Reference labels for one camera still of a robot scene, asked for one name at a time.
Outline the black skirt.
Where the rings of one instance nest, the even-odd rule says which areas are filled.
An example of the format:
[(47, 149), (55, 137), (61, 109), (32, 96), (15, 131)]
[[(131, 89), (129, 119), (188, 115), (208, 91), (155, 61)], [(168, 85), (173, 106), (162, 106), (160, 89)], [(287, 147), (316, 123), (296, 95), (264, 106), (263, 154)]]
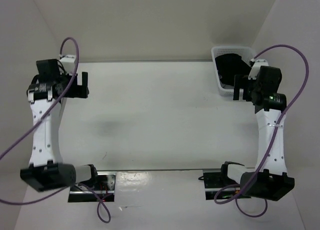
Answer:
[(223, 54), (215, 58), (216, 68), (222, 84), (234, 86), (236, 75), (248, 75), (251, 67), (235, 53)]

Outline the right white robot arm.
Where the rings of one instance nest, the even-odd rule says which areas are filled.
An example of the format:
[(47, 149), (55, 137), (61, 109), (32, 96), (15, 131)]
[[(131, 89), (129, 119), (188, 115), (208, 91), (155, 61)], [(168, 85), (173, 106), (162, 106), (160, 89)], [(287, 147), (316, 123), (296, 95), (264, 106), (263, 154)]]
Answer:
[(258, 157), (254, 170), (235, 162), (221, 166), (219, 182), (229, 187), (239, 185), (241, 195), (278, 201), (295, 186), (288, 176), (284, 157), (284, 120), (287, 98), (278, 93), (282, 80), (279, 68), (261, 65), (253, 67), (248, 76), (234, 78), (233, 98), (252, 102), (258, 122)]

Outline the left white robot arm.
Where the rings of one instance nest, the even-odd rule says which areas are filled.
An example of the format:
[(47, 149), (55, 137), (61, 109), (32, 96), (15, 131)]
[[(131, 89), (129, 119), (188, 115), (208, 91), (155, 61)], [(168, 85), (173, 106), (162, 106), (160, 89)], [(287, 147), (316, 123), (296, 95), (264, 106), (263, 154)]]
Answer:
[(82, 184), (88, 190), (100, 181), (92, 164), (75, 167), (64, 163), (59, 146), (59, 127), (67, 98), (87, 98), (88, 73), (81, 74), (82, 84), (73, 76), (76, 57), (38, 60), (38, 74), (27, 90), (33, 116), (32, 153), (29, 166), (20, 171), (20, 178), (37, 192), (73, 187)]

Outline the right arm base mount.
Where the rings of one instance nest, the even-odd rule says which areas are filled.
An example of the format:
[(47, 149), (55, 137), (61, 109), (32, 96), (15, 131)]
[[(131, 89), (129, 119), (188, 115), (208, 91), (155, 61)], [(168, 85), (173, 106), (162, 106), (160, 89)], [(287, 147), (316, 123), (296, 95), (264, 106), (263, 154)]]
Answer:
[[(216, 193), (225, 186), (236, 184), (235, 181), (224, 182), (221, 178), (220, 170), (203, 170), (203, 174), (198, 178), (204, 183), (205, 199), (214, 200)], [(218, 194), (217, 200), (227, 200), (239, 192), (239, 187), (224, 189)]]

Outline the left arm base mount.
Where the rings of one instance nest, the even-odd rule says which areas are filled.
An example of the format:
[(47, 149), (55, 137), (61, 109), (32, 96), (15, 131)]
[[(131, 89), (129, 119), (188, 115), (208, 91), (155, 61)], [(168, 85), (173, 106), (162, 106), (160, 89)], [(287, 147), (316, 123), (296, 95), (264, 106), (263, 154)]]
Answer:
[[(100, 171), (97, 181), (89, 188), (92, 189), (103, 202), (114, 202), (116, 188), (116, 172)], [(69, 203), (98, 202), (97, 197), (86, 187), (76, 184), (71, 187), (68, 195)]]

